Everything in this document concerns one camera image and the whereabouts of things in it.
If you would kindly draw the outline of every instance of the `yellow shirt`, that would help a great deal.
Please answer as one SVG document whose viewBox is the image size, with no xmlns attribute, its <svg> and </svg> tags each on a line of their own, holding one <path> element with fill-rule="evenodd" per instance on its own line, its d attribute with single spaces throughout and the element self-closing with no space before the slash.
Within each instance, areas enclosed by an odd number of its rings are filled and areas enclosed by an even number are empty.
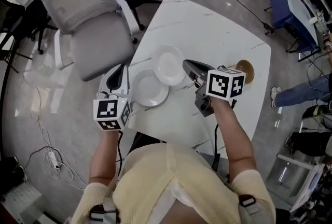
<svg viewBox="0 0 332 224">
<path fill-rule="evenodd" d="M 240 224 L 238 195 L 241 194 L 265 201 L 275 217 L 275 208 L 257 171 L 239 174 L 231 185 L 234 193 L 194 150 L 181 145 L 153 144 L 126 157 L 121 180 L 112 195 L 121 224 L 147 223 L 164 189 L 173 180 L 189 195 L 207 223 Z M 103 184 L 89 184 L 72 223 L 82 223 L 93 206 L 102 204 L 106 190 Z"/>
</svg>

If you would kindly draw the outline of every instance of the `floor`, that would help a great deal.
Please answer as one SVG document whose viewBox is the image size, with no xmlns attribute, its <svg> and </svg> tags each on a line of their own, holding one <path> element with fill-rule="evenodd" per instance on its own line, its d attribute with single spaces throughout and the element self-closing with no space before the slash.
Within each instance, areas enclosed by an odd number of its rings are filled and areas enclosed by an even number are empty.
<svg viewBox="0 0 332 224">
<path fill-rule="evenodd" d="M 294 107 L 284 107 L 280 113 L 271 108 L 270 89 L 280 86 L 287 89 L 304 82 L 308 62 L 297 62 L 298 55 L 287 54 L 286 49 L 293 39 L 279 30 L 275 35 L 265 35 L 262 24 L 236 0 L 191 0 L 205 6 L 243 26 L 260 37 L 271 47 L 271 64 L 264 104 L 253 137 L 253 145 L 258 170 L 264 179 L 267 178 L 275 161 L 275 155 L 282 148 L 290 131 L 301 125 L 301 115 L 311 106 L 310 103 Z M 262 21 L 271 23 L 271 16 L 263 9 L 269 7 L 269 0 L 239 0 Z M 141 22 L 148 26 L 157 5 L 146 4 L 138 8 Z M 100 78 L 82 82 L 73 66 L 58 71 L 54 64 L 53 34 L 49 31 L 44 40 L 45 53 L 39 55 L 37 43 L 25 39 L 20 52 L 33 56 L 32 61 L 16 57 L 13 66 L 23 74 L 11 71 L 6 90 L 6 102 L 3 116 L 3 143 L 5 155 L 16 155 L 21 164 L 28 162 L 34 150 L 44 146 L 42 133 L 36 122 L 39 114 L 43 134 L 49 138 L 52 146 L 60 149 L 69 164 L 87 182 L 91 156 L 99 140 L 99 129 L 92 119 L 92 100 L 98 90 Z M 324 70 L 329 70 L 327 62 L 321 60 Z M 121 142 L 125 156 L 133 140 L 134 131 L 125 131 Z M 227 170 L 227 162 L 222 162 L 222 169 Z M 72 215 L 82 195 L 82 190 L 52 178 L 44 166 L 43 151 L 35 154 L 26 168 L 29 182 L 44 195 L 46 210 L 60 221 Z M 70 181 L 67 172 L 61 177 L 75 186 L 84 187 L 75 177 Z"/>
</svg>

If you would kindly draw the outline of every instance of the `white plate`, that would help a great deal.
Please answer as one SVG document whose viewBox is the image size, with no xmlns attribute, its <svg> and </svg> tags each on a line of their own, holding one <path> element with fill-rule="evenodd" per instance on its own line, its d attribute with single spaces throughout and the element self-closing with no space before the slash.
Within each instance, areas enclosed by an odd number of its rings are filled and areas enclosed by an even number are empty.
<svg viewBox="0 0 332 224">
<path fill-rule="evenodd" d="M 133 98 L 143 106 L 159 105 L 167 98 L 168 91 L 169 86 L 161 83 L 152 69 L 139 72 L 133 79 Z"/>
<path fill-rule="evenodd" d="M 158 79 L 168 86 L 180 84 L 186 76 L 184 60 L 179 49 L 172 45 L 160 46 L 152 56 L 153 69 Z"/>
</svg>

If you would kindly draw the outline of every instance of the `white box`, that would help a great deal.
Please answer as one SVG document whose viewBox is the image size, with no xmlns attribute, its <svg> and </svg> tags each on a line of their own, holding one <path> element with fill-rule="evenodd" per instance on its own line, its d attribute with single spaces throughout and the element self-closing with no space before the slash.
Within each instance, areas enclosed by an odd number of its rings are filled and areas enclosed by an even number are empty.
<svg viewBox="0 0 332 224">
<path fill-rule="evenodd" d="M 230 100 L 242 94 L 245 73 L 232 68 L 207 72 L 206 94 L 222 100 Z"/>
<path fill-rule="evenodd" d="M 129 98 L 93 100 L 93 119 L 101 130 L 123 130 L 131 112 Z"/>
</svg>

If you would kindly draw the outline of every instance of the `power outlet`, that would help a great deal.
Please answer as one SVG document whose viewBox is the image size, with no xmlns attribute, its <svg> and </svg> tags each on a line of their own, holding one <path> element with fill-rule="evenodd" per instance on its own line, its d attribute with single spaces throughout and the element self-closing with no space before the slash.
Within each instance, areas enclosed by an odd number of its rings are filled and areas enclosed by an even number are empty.
<svg viewBox="0 0 332 224">
<path fill-rule="evenodd" d="M 48 152 L 48 157 L 51 159 L 53 167 L 56 168 L 56 169 L 59 169 L 60 165 L 59 165 L 59 163 L 57 161 L 57 158 L 56 158 L 56 155 L 54 154 L 53 151 Z"/>
</svg>

